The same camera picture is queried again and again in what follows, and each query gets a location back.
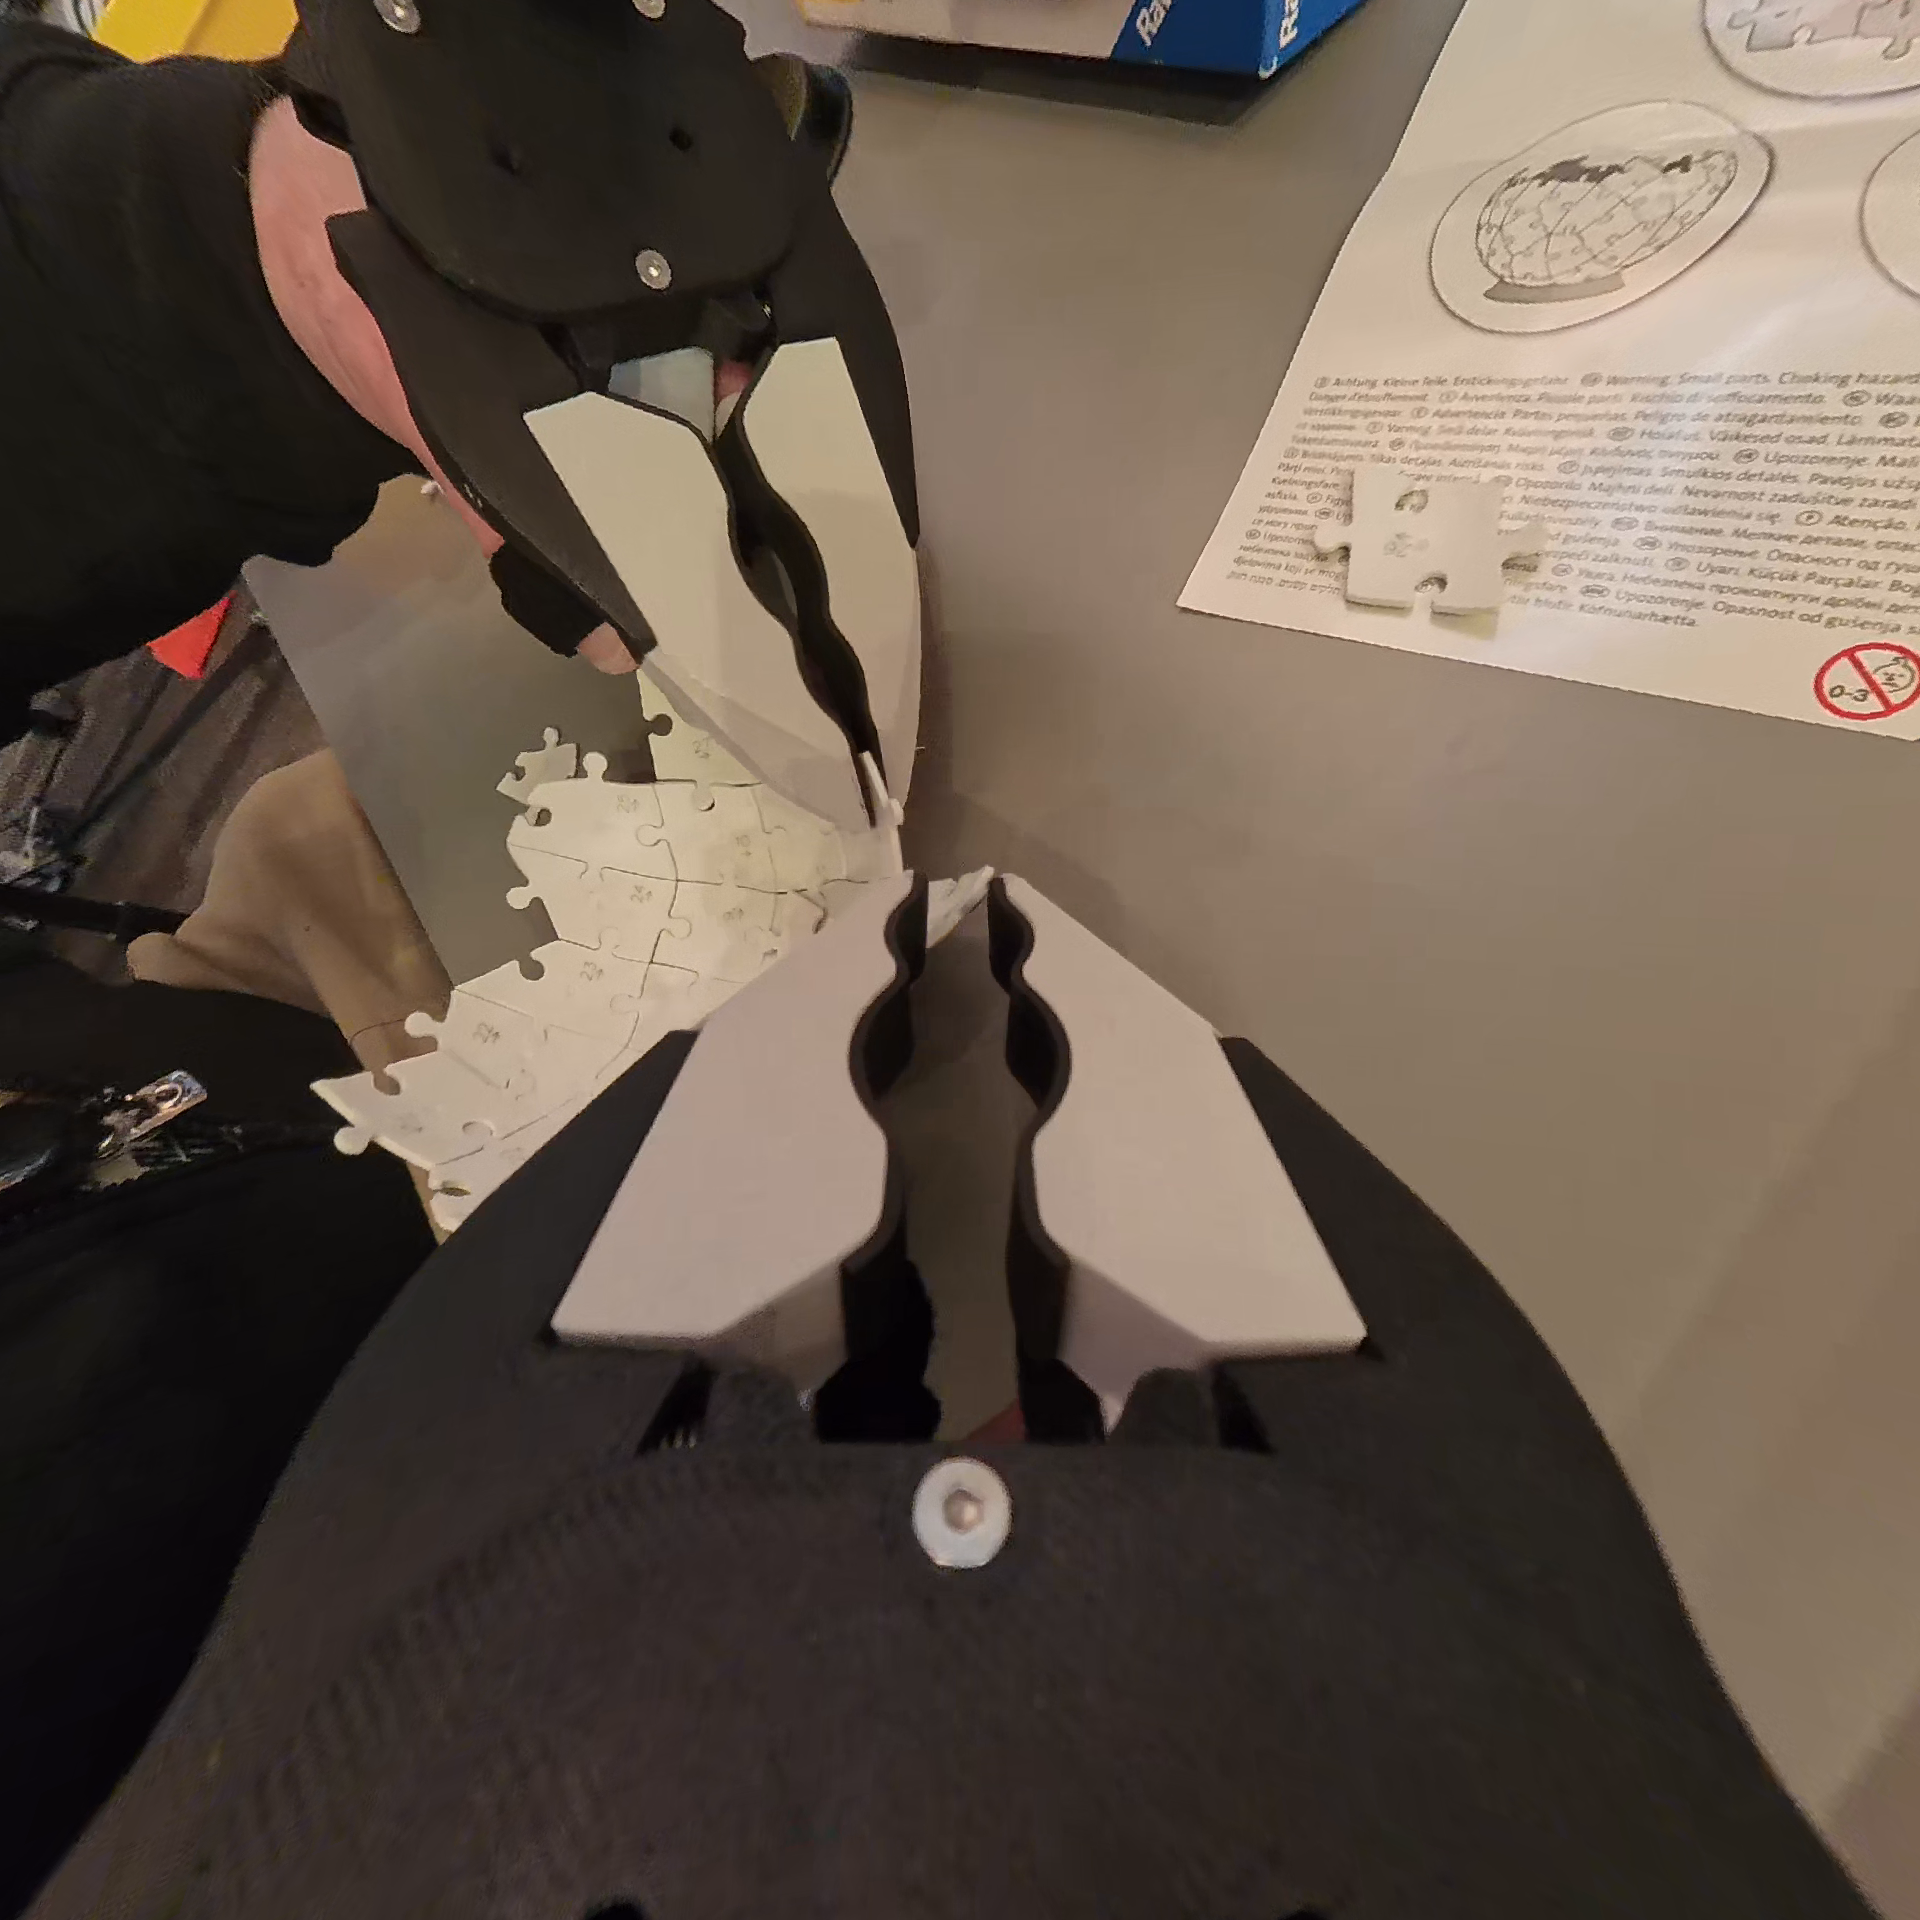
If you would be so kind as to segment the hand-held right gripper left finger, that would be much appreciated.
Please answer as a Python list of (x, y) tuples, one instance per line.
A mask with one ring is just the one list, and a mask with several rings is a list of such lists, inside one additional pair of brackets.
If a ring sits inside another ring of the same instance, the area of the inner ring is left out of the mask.
[(822, 1439), (926, 1441), (932, 1314), (876, 1114), (909, 1062), (929, 883), (872, 883), (705, 1023), (552, 1331), (789, 1382)]

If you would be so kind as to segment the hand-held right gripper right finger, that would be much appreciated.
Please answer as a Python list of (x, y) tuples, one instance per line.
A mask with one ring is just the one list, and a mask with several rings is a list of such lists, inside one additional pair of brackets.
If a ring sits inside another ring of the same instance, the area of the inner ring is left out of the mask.
[(1006, 1284), (1025, 1435), (1094, 1443), (1152, 1375), (1356, 1353), (1364, 1324), (1238, 1073), (1253, 1052), (1014, 876), (988, 895), (1034, 1107)]

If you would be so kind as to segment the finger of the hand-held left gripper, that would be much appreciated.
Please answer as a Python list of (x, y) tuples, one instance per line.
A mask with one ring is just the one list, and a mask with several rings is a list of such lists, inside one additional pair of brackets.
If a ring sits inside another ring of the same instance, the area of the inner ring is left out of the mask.
[(745, 603), (754, 553), (721, 473), (729, 420), (705, 442), (658, 409), (587, 394), (534, 409), (525, 424), (654, 638), (643, 667), (749, 769), (721, 724), (729, 617)]
[(901, 825), (921, 739), (921, 566), (836, 342), (785, 343), (721, 434), (754, 545), (723, 736), (836, 825)]

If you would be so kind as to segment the partly built puzzle ball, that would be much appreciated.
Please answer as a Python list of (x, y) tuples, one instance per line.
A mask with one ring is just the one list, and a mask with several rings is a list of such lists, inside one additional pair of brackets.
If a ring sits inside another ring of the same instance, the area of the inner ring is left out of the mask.
[(318, 1081), (339, 1153), (379, 1148), (422, 1177), (454, 1233), (668, 1034), (710, 1010), (904, 874), (899, 820), (842, 827), (779, 796), (651, 688), (666, 780), (618, 783), (549, 727), (496, 791), (518, 804), (508, 903), (553, 940), (453, 987), (405, 1031), (426, 1052)]

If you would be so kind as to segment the person's left forearm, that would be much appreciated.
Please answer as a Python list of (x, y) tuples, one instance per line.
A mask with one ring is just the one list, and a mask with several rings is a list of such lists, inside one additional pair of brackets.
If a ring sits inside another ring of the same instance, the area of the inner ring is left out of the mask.
[(273, 65), (4, 23), (2, 739), (49, 688), (323, 566), (416, 454), (313, 366), (258, 263)]

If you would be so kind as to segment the blue puzzle box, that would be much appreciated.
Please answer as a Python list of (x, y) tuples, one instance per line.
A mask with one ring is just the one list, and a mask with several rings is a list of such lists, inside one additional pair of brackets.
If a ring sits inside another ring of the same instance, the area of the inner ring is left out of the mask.
[(1357, 3), (797, 3), (806, 26), (978, 51), (1272, 80)]

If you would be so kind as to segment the yellow plastic crate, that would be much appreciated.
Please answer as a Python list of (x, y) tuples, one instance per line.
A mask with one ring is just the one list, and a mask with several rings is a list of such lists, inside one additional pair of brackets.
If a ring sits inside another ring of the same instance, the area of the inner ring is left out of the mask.
[(107, 3), (90, 34), (136, 63), (264, 63), (282, 52), (296, 26), (296, 3)]

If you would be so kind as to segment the person's beige trousers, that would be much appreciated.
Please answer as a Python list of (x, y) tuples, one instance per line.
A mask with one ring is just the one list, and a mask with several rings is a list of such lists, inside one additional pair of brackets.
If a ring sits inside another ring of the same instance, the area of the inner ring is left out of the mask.
[(435, 1250), (418, 1179), (374, 1150), (323, 1143), (316, 1084), (418, 1056), (405, 1023), (445, 1010), (448, 975), (329, 752), (248, 791), (203, 899), (180, 928), (137, 937), (128, 975), (139, 1009), (193, 1040), (210, 1110), (301, 1137), (352, 1214), (355, 1254), (411, 1279)]

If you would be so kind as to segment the white instruction leaflet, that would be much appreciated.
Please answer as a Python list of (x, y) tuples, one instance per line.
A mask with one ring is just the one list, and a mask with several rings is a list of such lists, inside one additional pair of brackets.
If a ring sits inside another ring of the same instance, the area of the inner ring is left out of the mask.
[[(1917, 6), (1462, 6), (1180, 598), (1916, 740)], [(1363, 609), (1353, 473), (1501, 483), (1498, 612)]]

